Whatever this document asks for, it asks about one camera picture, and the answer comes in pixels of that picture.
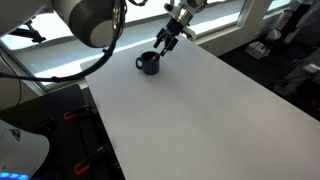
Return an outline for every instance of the white tabletop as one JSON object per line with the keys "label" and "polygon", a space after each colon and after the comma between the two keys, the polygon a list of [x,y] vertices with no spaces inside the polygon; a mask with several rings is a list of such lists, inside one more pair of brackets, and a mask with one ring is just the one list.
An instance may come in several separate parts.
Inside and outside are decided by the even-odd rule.
{"label": "white tabletop", "polygon": [[86,78],[127,180],[320,179],[318,121],[181,37],[144,75],[153,43]]}

